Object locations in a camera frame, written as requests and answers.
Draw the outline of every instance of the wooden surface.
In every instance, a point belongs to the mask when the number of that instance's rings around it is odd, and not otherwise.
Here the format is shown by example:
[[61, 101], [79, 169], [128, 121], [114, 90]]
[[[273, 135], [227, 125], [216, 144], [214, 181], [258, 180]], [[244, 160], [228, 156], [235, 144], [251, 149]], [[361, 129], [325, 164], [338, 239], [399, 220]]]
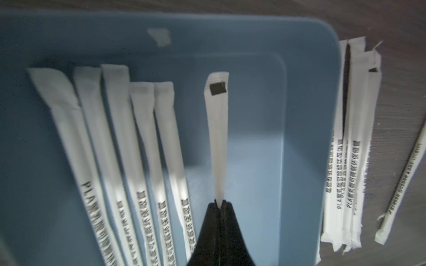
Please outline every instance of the wooden surface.
[[344, 256], [321, 244], [322, 266], [414, 266], [426, 261], [426, 160], [408, 187], [391, 235], [374, 242], [419, 130], [426, 118], [424, 0], [0, 0], [15, 8], [276, 14], [316, 17], [341, 40], [380, 40], [383, 80], [377, 102], [363, 214], [363, 247]]

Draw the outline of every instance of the white scuff mark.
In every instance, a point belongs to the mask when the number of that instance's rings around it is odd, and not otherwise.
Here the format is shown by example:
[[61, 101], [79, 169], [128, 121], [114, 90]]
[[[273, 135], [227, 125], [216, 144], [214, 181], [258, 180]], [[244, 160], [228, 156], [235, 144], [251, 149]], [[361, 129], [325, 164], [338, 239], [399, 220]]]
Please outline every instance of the white scuff mark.
[[377, 221], [385, 217], [386, 213], [382, 213], [379, 217], [377, 217]]
[[423, 266], [423, 265], [426, 265], [426, 260], [424, 262], [420, 262], [420, 263], [418, 263], [418, 264], [416, 264], [414, 266]]
[[165, 28], [148, 28], [148, 34], [155, 40], [158, 47], [166, 47], [172, 43], [170, 31]]

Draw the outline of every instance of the white paper wrapper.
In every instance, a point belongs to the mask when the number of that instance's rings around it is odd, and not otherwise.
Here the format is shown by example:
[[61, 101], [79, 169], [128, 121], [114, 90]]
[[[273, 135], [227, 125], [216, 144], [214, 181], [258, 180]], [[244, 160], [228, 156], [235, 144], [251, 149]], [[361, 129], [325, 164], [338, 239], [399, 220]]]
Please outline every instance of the white paper wrapper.
[[149, 82], [130, 83], [130, 94], [133, 102], [136, 124], [144, 143], [148, 158], [150, 177], [155, 200], [158, 206], [158, 220], [161, 227], [161, 246], [163, 261], [167, 265], [176, 265], [173, 237], [167, 207], [166, 190], [163, 171], [161, 169], [160, 152], [158, 149], [157, 132], [154, 121], [154, 84]]
[[99, 169], [106, 188], [127, 265], [142, 266], [142, 256], [130, 214], [107, 116], [101, 96], [101, 69], [77, 67], [74, 83], [80, 98]]
[[112, 124], [129, 186], [130, 197], [133, 205], [138, 208], [137, 213], [139, 214], [138, 219], [144, 236], [147, 263], [149, 266], [159, 266], [161, 262], [158, 257], [151, 207], [130, 104], [129, 69], [126, 66], [102, 65], [102, 72]]
[[401, 179], [398, 183], [397, 190], [392, 198], [391, 204], [389, 205], [388, 210], [386, 211], [382, 225], [376, 232], [374, 240], [382, 245], [384, 245], [386, 240], [388, 239], [389, 233], [392, 229], [392, 224], [395, 220], [395, 215], [401, 205], [401, 201], [405, 195], [405, 192], [407, 191], [407, 186], [413, 178], [413, 175], [422, 160], [425, 150], [426, 123], [423, 125], [419, 138], [417, 139], [413, 151], [411, 152], [407, 166], [405, 167]]
[[74, 88], [58, 70], [33, 68], [28, 72], [52, 113], [105, 265], [125, 266], [107, 218], [95, 158]]
[[374, 111], [376, 109], [377, 97], [379, 95], [380, 82], [382, 79], [381, 56], [373, 50], [371, 56], [374, 59], [372, 71], [368, 72], [368, 96], [366, 101], [366, 123], [363, 134], [363, 145], [360, 159], [360, 172], [357, 180], [354, 212], [352, 217], [352, 244], [353, 249], [361, 247], [361, 220], [363, 215], [364, 196], [366, 190], [366, 178], [368, 173], [368, 161], [370, 156], [371, 136], [374, 126]]
[[360, 174], [360, 157], [362, 156], [362, 146], [364, 138], [364, 128], [367, 115], [369, 86], [368, 70], [373, 66], [372, 52], [359, 52], [358, 43], [351, 45], [351, 64], [349, 79], [349, 107], [348, 107], [348, 146], [347, 146], [347, 167], [346, 167], [346, 190], [345, 208], [343, 215], [343, 238], [342, 242], [351, 245], [351, 223], [354, 210], [354, 200], [357, 179]]
[[337, 206], [337, 182], [341, 182], [343, 169], [343, 70], [345, 67], [345, 55], [347, 40], [340, 41], [341, 68], [340, 81], [337, 91], [336, 111], [334, 115], [333, 137], [331, 139], [330, 157], [328, 159], [327, 183], [325, 186], [324, 218], [322, 226], [322, 242], [333, 244], [337, 251], [342, 243], [340, 241], [341, 230], [336, 227], [336, 213], [341, 212]]
[[173, 83], [154, 83], [154, 96], [155, 117], [166, 159], [173, 199], [184, 232], [185, 251], [189, 261], [196, 246], [196, 236], [174, 110], [175, 92]]
[[[350, 44], [350, 54], [352, 56], [356, 56], [357, 54], [363, 53], [365, 50], [365, 37], [358, 37], [354, 39], [350, 39], [348, 41]], [[350, 66], [350, 72], [351, 72], [351, 65], [352, 65], [352, 58], [349, 62]], [[342, 162], [343, 162], [343, 169], [341, 172], [337, 170], [337, 212], [336, 212], [336, 230], [337, 235], [335, 237], [336, 244], [333, 246], [334, 251], [336, 252], [340, 246], [341, 243], [343, 243], [343, 220], [344, 220], [344, 213], [345, 213], [345, 206], [346, 206], [346, 195], [348, 191], [348, 178], [347, 174], [348, 171], [348, 163], [350, 161], [348, 160], [348, 143], [349, 139], [351, 139], [351, 128], [352, 125], [350, 123], [350, 107], [351, 107], [351, 93], [350, 93], [350, 87], [351, 87], [351, 73], [349, 73], [349, 86], [348, 86], [348, 95], [346, 99], [346, 115], [345, 115], [345, 122], [344, 122], [344, 129], [343, 129], [343, 148], [342, 148]]]
[[317, 257], [315, 259], [315, 265], [318, 265], [318, 263], [321, 262], [321, 256], [319, 254], [320, 254], [320, 239], [318, 238]]
[[216, 203], [225, 196], [228, 145], [228, 72], [211, 73], [204, 87]]

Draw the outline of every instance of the blue plastic container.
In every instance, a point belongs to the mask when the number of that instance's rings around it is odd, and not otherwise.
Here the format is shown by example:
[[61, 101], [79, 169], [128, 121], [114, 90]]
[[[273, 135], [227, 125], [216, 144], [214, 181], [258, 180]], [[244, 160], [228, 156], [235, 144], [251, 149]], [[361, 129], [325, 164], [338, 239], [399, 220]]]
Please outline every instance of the blue plastic container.
[[[157, 47], [147, 28], [169, 29], [171, 44]], [[0, 234], [21, 265], [102, 265], [53, 120], [26, 72], [48, 66], [69, 74], [99, 63], [128, 65], [133, 81], [174, 83], [197, 236], [214, 200], [203, 89], [209, 73], [228, 71], [225, 198], [246, 246], [257, 266], [314, 264], [340, 70], [330, 26], [289, 17], [9, 10], [0, 12]], [[168, 177], [166, 186], [184, 266]]]

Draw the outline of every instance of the plastic tray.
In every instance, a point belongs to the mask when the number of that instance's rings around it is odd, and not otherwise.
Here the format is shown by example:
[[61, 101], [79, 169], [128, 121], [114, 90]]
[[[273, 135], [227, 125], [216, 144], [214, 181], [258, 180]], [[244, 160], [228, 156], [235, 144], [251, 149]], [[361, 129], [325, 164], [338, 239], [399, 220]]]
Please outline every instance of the plastic tray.
[[[203, 89], [209, 73], [228, 71], [225, 198], [247, 248], [257, 266], [314, 264], [340, 70], [330, 26], [290, 17], [13, 10], [0, 12], [0, 25], [0, 234], [21, 265], [102, 265], [53, 120], [26, 72], [99, 63], [128, 65], [133, 81], [174, 83], [197, 236], [214, 200]], [[147, 28], [168, 29], [171, 44], [158, 47]], [[166, 186], [184, 266], [168, 178]]]

